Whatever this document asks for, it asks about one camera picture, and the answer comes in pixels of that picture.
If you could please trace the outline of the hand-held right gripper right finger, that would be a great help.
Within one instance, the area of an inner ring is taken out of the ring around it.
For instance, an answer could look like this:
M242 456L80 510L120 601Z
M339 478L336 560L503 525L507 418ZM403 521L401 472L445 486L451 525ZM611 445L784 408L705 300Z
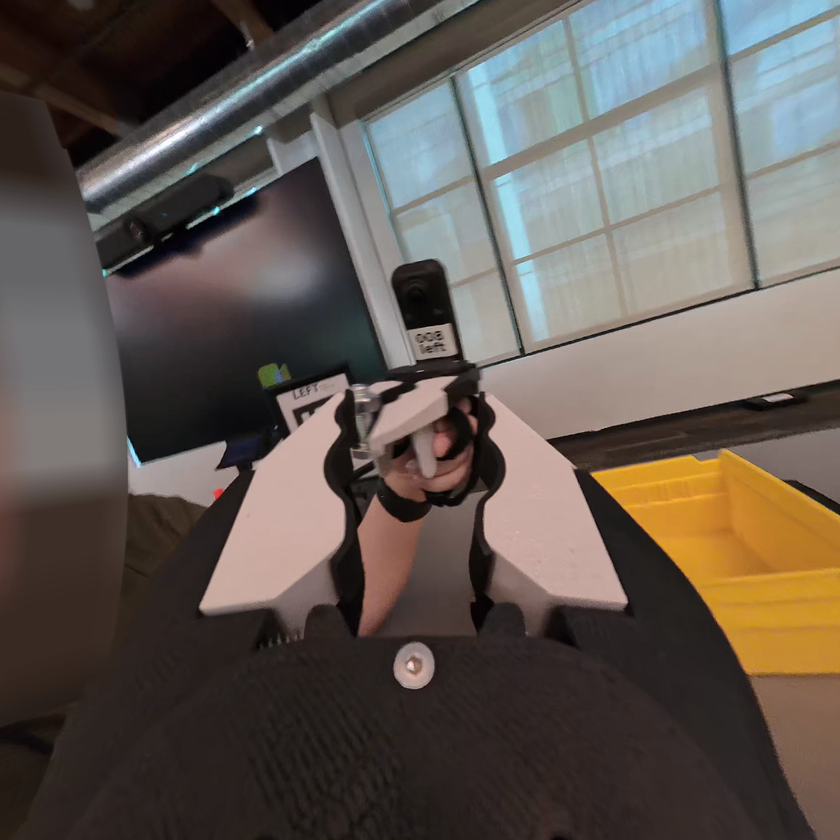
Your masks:
M571 462L495 396L476 404L473 469L485 493L469 548L476 630L513 604L529 636L562 607L622 613L628 598Z

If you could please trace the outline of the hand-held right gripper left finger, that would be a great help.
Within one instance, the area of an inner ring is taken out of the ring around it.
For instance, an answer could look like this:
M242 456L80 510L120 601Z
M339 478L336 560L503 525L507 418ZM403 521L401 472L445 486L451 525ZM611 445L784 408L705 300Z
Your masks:
M359 632L364 571L353 498L354 397L334 395L260 463L199 610L271 610L301 636L311 610L335 606Z

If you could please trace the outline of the steel hex bolt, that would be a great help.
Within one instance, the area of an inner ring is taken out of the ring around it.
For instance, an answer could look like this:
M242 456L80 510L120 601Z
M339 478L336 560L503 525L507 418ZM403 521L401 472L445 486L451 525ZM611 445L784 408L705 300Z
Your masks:
M351 445L352 457L358 460L375 461L377 455L371 450L371 435L377 423L378 417L382 412L378 413L359 413L353 406L353 424L354 437Z

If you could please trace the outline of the yellow plastic bin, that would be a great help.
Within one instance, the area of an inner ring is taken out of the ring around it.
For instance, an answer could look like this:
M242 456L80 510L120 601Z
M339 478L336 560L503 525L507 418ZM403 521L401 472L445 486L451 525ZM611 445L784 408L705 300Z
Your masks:
M837 512L726 449L592 476L692 583L749 675L838 675Z

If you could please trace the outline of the person's left forearm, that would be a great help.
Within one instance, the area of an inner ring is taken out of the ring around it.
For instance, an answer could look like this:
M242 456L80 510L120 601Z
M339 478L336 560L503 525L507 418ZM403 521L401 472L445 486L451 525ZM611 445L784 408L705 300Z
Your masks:
M413 569L423 520L402 521L375 497L358 529L364 595L358 636L375 635L393 613Z

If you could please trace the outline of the person's left hand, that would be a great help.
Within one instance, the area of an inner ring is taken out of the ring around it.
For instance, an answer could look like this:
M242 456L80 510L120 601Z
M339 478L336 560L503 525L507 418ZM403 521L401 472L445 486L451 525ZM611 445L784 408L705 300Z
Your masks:
M462 488L471 473L474 446L471 440L477 430L477 420L469 413L469 404L453 409L432 426L431 451L436 470L432 476L422 471L413 439L406 447L394 448L391 467L384 475L384 483L397 496L415 503L427 503L429 497L449 496Z

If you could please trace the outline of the black screen stand shelf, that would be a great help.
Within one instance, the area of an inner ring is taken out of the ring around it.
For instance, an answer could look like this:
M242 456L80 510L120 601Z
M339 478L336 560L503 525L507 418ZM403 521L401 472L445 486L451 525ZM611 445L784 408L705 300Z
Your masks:
M231 438L226 442L224 453L215 470L236 469L240 473L252 469L256 462L270 452L271 444L271 432L265 429Z

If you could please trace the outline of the framed marker sign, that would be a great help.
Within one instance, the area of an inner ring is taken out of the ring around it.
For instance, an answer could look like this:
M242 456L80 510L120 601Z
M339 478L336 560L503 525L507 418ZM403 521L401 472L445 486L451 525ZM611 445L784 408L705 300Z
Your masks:
M322 405L336 395L343 396L352 383L350 366L341 363L320 374L280 381L264 388L275 438L288 438Z

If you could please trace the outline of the olive green shirt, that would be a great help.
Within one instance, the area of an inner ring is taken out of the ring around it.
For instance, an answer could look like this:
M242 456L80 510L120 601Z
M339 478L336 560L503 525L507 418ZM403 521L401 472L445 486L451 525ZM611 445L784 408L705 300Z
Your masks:
M182 497L128 496L122 594L134 595L179 548L207 508Z

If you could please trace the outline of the large black screen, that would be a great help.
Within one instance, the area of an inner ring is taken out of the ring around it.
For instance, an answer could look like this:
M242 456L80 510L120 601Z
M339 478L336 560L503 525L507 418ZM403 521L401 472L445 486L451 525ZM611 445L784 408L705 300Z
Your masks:
M222 208L105 281L128 440L141 464L272 420L259 370L385 373L317 158Z

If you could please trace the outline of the large grid window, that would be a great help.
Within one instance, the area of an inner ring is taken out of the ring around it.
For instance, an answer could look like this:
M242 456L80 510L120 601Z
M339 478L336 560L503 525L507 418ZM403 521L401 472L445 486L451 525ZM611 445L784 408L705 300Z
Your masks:
M837 1L581 2L361 124L473 362L838 267Z

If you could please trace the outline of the black floor box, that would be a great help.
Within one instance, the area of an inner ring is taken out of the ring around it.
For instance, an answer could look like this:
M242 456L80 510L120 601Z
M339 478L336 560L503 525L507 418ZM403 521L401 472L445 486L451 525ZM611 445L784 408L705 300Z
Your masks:
M810 396L806 392L791 390L750 397L744 400L741 406L747 410L762 413L807 404L809 401Z

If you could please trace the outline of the black video bar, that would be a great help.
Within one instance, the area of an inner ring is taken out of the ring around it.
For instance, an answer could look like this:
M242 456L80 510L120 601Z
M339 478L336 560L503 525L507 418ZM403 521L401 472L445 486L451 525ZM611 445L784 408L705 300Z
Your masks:
M103 270L121 265L235 194L233 183L215 174L195 173L129 210L95 235Z

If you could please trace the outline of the silver ventilation duct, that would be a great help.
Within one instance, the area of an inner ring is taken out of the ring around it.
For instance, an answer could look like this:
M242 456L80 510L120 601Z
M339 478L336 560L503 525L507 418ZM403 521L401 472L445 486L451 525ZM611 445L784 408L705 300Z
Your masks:
M91 214L168 186L475 2L319 2L77 171Z

